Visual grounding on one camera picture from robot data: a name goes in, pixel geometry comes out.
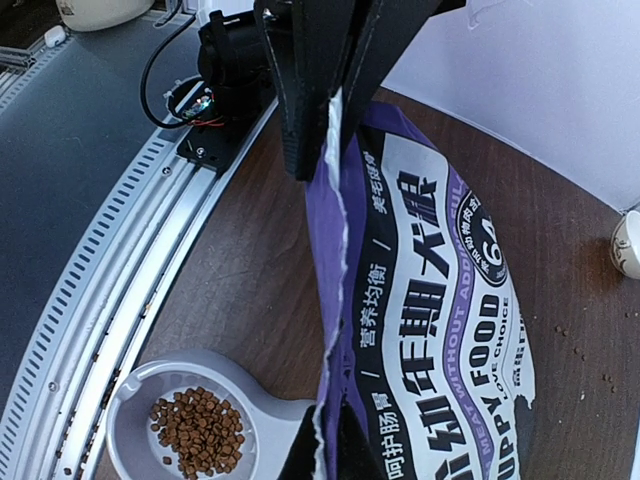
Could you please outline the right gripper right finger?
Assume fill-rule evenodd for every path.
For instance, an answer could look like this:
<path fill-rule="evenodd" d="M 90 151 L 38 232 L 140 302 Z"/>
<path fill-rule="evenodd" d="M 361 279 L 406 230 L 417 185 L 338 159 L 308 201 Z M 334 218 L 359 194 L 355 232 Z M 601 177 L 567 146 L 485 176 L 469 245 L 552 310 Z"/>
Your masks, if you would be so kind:
<path fill-rule="evenodd" d="M 356 414 L 347 404 L 341 407 L 338 428 L 338 479 L 383 479 Z"/>

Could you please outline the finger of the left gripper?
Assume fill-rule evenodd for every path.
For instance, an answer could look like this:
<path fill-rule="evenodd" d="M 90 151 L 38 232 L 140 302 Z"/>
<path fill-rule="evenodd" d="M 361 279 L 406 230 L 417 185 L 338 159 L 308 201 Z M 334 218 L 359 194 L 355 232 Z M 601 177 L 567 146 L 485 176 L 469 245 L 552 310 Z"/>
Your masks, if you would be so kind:
<path fill-rule="evenodd" d="M 427 20 L 464 1 L 379 0 L 355 3 L 342 81 L 342 136 L 350 138 L 369 102 Z"/>
<path fill-rule="evenodd" d="M 256 1 L 254 18 L 281 110 L 286 172 L 313 179 L 329 103 L 352 81 L 368 1 Z"/>

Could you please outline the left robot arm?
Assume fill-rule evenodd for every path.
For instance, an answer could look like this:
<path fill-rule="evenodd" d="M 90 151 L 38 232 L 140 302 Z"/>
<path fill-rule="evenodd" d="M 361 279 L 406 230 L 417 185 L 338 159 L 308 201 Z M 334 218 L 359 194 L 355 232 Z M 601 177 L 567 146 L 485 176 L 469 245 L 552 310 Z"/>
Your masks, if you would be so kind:
<path fill-rule="evenodd" d="M 217 110 L 258 107 L 266 78 L 278 97 L 286 171 L 310 181 L 328 129 L 329 102 L 343 101 L 347 145 L 374 93 L 427 20 L 462 1 L 256 1 L 226 16 L 207 5 L 198 70 Z"/>

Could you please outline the grey double pet bowl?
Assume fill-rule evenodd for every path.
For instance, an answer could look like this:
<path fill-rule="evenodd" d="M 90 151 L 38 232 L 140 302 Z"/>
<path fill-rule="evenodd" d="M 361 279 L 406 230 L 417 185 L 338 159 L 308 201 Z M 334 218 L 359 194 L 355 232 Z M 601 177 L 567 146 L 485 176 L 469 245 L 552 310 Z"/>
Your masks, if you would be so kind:
<path fill-rule="evenodd" d="M 209 350 L 136 368 L 107 411 L 107 448 L 122 479 L 275 479 L 310 400 L 267 393 Z"/>

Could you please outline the purple puppy food bag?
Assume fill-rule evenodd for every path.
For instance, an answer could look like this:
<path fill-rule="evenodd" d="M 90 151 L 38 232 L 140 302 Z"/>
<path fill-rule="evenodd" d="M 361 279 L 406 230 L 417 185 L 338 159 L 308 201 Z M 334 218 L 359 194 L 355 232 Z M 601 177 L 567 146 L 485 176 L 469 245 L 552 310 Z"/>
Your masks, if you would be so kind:
<path fill-rule="evenodd" d="M 372 102 L 306 187 L 325 332 L 317 406 L 338 479 L 352 407 L 383 479 L 516 479 L 535 372 L 490 215 L 396 106 Z"/>

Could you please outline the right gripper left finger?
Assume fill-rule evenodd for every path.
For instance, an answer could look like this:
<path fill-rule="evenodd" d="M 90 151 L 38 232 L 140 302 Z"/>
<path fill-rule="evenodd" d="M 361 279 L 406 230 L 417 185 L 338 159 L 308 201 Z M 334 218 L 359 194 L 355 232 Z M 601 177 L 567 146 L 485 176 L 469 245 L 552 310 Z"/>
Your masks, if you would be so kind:
<path fill-rule="evenodd" d="M 322 408 L 309 407 L 303 416 L 285 463 L 280 480 L 320 480 L 325 478 L 325 438 L 321 421 Z"/>

